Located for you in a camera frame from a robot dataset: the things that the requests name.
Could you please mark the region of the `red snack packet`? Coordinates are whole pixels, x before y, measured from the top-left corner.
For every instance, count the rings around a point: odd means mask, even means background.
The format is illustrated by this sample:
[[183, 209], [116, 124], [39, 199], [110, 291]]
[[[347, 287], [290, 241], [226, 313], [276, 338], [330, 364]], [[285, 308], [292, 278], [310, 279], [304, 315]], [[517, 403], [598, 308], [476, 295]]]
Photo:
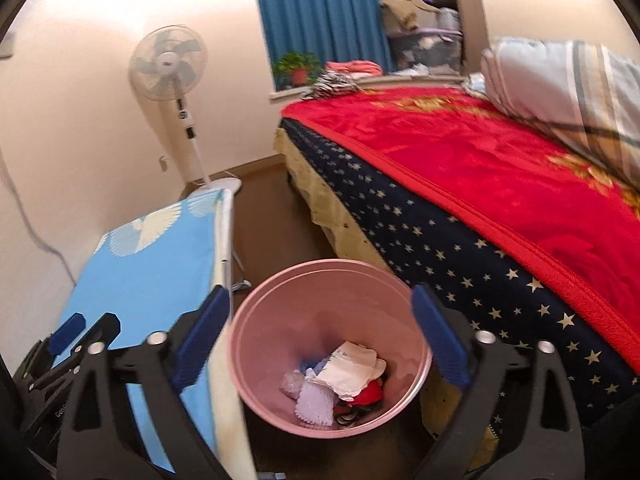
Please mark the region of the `red snack packet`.
[[365, 408], [382, 402], [384, 399], [384, 382], [381, 378], [371, 380], [356, 396], [345, 400], [345, 403], [355, 408]]

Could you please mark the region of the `clear bag with bread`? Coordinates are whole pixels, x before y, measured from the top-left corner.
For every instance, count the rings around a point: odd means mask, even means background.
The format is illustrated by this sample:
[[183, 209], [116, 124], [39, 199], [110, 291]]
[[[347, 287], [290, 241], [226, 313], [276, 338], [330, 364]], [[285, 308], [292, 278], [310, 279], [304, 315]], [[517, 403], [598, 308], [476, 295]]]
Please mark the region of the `clear bag with bread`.
[[299, 370], [285, 373], [280, 383], [280, 390], [290, 399], [296, 401], [299, 398], [305, 383], [305, 375]]

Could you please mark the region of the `white paper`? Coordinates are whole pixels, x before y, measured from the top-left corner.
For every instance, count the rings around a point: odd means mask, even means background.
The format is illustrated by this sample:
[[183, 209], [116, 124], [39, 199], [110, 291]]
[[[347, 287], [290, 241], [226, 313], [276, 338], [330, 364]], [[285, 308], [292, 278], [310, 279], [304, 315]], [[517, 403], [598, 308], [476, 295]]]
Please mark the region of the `white paper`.
[[387, 363], [373, 349], [343, 342], [308, 378], [317, 385], [329, 388], [341, 400], [350, 401], [365, 388], [381, 378]]

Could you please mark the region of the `purple foam net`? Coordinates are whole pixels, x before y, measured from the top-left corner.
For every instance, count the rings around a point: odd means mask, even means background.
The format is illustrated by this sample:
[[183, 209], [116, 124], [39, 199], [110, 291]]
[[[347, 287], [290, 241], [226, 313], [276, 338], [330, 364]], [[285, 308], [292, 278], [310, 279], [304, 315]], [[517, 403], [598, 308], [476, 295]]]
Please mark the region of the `purple foam net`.
[[305, 380], [295, 404], [295, 416], [307, 425], [329, 427], [333, 425], [335, 393], [325, 386]]

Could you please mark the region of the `red plastic bag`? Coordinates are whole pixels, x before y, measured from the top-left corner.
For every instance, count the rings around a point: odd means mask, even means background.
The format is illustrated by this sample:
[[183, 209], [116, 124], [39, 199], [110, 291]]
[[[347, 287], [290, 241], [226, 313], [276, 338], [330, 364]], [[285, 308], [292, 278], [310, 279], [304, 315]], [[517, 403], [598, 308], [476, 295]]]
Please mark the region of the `red plastic bag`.
[[333, 407], [334, 424], [343, 428], [351, 427], [371, 412], [370, 406], [352, 405], [340, 401]]

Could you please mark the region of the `blue plastic bag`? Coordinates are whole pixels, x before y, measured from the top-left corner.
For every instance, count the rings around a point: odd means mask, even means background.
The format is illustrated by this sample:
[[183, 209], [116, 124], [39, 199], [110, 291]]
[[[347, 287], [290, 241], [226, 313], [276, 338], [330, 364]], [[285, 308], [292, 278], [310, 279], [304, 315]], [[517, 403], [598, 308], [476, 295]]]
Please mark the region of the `blue plastic bag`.
[[305, 373], [306, 370], [313, 370], [314, 374], [319, 374], [324, 369], [328, 361], [328, 358], [324, 358], [320, 361], [302, 361], [299, 363], [299, 370], [303, 373]]

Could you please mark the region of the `pink plastic trash bin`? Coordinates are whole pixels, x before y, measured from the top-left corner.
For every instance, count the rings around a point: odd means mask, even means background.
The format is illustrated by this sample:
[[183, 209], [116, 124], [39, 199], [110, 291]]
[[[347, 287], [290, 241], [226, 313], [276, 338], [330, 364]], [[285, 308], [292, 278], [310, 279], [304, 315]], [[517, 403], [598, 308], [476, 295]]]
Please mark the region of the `pink plastic trash bin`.
[[[355, 437], [386, 424], [418, 395], [432, 364], [410, 297], [395, 275], [356, 260], [307, 261], [274, 274], [244, 299], [230, 326], [230, 373], [241, 399], [273, 427], [304, 438]], [[344, 341], [386, 361], [382, 405], [349, 427], [304, 424], [282, 379]]]

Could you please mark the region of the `blue patterned ironing board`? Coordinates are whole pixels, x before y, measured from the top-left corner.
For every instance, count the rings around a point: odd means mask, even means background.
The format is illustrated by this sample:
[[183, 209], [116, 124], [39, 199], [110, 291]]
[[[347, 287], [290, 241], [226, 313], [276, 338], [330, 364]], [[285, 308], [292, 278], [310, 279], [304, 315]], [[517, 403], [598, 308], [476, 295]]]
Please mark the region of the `blue patterned ironing board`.
[[[232, 286], [233, 194], [226, 188], [192, 195], [104, 234], [81, 271], [60, 319], [75, 313], [93, 324], [119, 318], [114, 347], [166, 332], [218, 285]], [[224, 327], [194, 385], [181, 399], [205, 442], [233, 479], [256, 468], [228, 359]]]

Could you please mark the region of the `navy star bed sheet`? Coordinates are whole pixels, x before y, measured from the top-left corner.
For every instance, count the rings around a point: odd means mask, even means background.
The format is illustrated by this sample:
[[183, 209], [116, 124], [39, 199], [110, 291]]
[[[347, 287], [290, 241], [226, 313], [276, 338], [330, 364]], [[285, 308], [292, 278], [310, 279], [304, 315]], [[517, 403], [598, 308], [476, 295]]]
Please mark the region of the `navy star bed sheet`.
[[476, 330], [522, 350], [559, 351], [582, 426], [638, 396], [639, 376], [588, 322], [498, 246], [300, 122], [281, 120], [274, 147], [334, 252], [425, 282]]

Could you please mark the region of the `red floral blanket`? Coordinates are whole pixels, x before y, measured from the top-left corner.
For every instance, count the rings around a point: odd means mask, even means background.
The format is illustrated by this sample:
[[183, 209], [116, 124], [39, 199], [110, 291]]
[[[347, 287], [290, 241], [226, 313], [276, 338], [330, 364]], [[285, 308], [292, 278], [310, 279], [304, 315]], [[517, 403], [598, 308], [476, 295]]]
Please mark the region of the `red floral blanket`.
[[456, 88], [299, 101], [284, 108], [284, 118], [456, 216], [573, 307], [638, 370], [634, 191]]

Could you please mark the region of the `white standing fan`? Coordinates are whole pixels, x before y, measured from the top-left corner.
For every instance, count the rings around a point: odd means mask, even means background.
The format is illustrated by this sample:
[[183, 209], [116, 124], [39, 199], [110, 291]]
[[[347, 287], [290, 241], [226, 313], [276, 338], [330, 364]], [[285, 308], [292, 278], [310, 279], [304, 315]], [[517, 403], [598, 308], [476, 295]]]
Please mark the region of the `white standing fan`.
[[202, 37], [186, 25], [169, 25], [153, 30], [134, 48], [129, 61], [129, 80], [140, 96], [154, 102], [167, 102], [176, 111], [203, 178], [193, 194], [228, 190], [235, 195], [242, 188], [240, 178], [226, 171], [224, 177], [212, 180], [206, 172], [186, 100], [186, 95], [200, 82], [206, 65], [207, 50]]

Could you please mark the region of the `zebra striped cloth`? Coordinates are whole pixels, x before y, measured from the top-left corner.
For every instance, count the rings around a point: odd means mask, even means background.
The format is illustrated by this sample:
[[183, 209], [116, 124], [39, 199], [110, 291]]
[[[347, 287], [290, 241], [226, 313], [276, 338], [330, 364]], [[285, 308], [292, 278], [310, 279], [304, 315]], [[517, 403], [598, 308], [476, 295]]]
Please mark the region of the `zebra striped cloth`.
[[326, 70], [300, 96], [302, 100], [325, 100], [350, 96], [362, 89], [349, 75]]

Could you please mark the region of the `striped plaid pillow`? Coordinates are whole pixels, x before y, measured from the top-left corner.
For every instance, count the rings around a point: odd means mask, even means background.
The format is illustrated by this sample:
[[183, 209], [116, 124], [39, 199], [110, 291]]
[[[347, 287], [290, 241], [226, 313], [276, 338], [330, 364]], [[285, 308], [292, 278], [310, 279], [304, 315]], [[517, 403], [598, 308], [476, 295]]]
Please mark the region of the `striped plaid pillow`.
[[500, 38], [480, 59], [488, 100], [639, 186], [639, 65], [582, 40]]

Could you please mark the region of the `pink folded clothes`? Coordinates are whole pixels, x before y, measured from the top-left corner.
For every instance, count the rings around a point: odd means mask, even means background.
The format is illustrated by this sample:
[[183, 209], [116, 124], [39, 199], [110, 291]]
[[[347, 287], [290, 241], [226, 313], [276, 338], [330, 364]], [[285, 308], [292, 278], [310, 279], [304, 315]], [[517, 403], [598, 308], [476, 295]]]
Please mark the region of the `pink folded clothes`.
[[367, 60], [353, 60], [348, 62], [326, 62], [325, 70], [346, 75], [354, 79], [382, 77], [384, 72], [378, 63]]

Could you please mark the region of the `beige jacket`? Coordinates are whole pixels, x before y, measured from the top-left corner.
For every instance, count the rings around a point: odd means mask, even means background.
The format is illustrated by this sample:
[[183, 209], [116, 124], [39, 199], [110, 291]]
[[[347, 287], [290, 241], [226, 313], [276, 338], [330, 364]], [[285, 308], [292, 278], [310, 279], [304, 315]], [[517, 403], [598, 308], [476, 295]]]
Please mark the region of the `beige jacket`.
[[439, 10], [423, 0], [378, 0], [386, 32], [435, 28]]

